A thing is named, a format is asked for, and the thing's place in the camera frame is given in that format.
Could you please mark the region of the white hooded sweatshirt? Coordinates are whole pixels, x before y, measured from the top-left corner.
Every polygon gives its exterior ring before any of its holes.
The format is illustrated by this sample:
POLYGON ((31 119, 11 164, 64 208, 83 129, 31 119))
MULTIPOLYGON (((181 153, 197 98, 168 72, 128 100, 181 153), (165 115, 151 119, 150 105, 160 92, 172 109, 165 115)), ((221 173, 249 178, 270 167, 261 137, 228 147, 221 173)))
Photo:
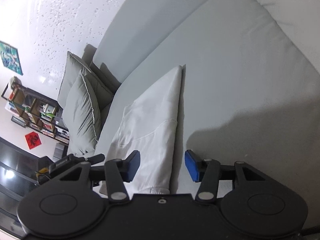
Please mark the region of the white hooded sweatshirt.
POLYGON ((95 151, 107 160, 140 152, 129 196, 170 192, 181 83, 177 66, 159 79, 132 74, 116 92, 95 151))

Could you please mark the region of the black tv cabinet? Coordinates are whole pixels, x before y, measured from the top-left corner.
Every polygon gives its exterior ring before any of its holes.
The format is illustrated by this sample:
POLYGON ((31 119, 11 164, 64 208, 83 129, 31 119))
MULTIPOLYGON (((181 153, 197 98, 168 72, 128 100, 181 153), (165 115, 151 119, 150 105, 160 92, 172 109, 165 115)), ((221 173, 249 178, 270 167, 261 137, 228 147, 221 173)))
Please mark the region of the black tv cabinet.
POLYGON ((38 187, 36 178, 39 157, 1 139, 1 230, 18 239, 25 232, 17 218, 19 202, 38 187))

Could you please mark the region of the front grey throw pillow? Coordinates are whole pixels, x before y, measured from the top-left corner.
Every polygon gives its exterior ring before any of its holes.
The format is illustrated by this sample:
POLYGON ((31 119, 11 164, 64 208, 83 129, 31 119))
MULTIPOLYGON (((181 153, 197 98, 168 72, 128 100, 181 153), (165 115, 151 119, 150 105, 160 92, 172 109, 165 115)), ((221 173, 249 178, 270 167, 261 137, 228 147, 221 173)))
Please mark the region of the front grey throw pillow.
POLYGON ((93 156, 100 138, 101 116, 97 97, 83 70, 69 91, 62 118, 69 131, 69 152, 93 156))

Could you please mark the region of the grey throw pillow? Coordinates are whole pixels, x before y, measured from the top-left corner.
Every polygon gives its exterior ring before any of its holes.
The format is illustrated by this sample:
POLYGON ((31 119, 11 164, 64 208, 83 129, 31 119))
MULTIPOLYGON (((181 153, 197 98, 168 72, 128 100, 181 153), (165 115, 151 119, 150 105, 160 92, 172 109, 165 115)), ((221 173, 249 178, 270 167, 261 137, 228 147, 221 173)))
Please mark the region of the grey throw pillow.
POLYGON ((67 96, 74 85, 80 71, 84 72, 84 76, 88 78, 90 84, 97 97, 99 108, 103 110, 108 106, 114 97, 114 93, 108 87, 108 79, 95 66, 88 66, 87 63, 77 55, 67 52, 65 73, 60 86, 57 101, 64 109, 67 103, 67 96))
POLYGON ((97 97, 83 70, 69 91, 62 118, 69 131, 69 152, 93 156, 100 138, 101 116, 97 97))

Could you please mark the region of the wooden bookshelf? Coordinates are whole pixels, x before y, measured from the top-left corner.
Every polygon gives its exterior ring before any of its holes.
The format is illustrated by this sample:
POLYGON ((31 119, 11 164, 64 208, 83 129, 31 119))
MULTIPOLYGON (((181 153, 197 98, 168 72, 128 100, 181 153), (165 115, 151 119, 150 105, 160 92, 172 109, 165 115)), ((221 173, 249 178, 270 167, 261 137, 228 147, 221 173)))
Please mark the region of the wooden bookshelf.
POLYGON ((57 101, 24 87, 18 77, 12 77, 1 98, 5 109, 24 127, 42 133, 63 145, 69 145, 69 131, 62 120, 62 108, 57 101))

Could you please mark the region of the rear grey throw pillow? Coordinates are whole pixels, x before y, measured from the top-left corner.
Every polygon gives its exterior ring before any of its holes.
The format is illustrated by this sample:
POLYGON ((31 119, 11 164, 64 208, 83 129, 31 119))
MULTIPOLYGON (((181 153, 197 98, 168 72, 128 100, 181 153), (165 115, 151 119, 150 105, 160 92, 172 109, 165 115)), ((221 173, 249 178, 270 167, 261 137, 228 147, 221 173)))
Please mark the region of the rear grey throw pillow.
POLYGON ((67 52, 65 73, 60 86, 57 101, 64 109, 67 103, 67 96, 74 85, 80 71, 84 72, 84 76, 88 78, 90 84, 97 97, 99 108, 103 110, 108 106, 114 97, 114 93, 108 87, 108 79, 95 66, 88 66, 87 63, 77 55, 67 52))

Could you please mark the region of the grey sofa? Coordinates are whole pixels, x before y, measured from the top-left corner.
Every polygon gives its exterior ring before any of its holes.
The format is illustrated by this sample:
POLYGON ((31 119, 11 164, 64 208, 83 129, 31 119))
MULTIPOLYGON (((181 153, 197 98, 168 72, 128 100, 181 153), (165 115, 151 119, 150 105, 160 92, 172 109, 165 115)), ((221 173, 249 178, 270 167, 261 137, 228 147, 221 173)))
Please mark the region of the grey sofa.
MULTIPOLYGON (((114 97, 132 74, 159 79, 182 67, 169 193, 197 193, 184 163, 192 150, 248 163, 316 218, 319 72, 256 0, 126 0, 91 65, 114 97)), ((101 133, 110 107, 99 108, 101 133)))

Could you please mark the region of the red paper wall decoration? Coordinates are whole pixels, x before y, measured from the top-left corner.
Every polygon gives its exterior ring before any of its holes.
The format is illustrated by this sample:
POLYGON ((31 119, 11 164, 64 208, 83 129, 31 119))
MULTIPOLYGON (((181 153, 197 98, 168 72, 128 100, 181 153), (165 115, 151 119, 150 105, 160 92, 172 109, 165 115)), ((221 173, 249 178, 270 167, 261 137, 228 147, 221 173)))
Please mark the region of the red paper wall decoration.
POLYGON ((39 134, 36 132, 30 132, 26 134, 25 141, 28 145, 28 148, 32 150, 33 148, 36 148, 37 146, 40 146, 42 144, 41 139, 39 137, 39 134))

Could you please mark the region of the teal wall picture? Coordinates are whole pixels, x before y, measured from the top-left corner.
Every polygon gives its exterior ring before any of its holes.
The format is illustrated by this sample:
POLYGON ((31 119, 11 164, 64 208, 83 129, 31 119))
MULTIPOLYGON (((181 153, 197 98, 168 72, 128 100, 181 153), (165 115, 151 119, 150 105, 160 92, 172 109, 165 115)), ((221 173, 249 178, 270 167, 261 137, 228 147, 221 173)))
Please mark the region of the teal wall picture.
POLYGON ((18 55, 18 50, 15 47, 1 41, 0 51, 3 66, 22 76, 23 71, 18 55))

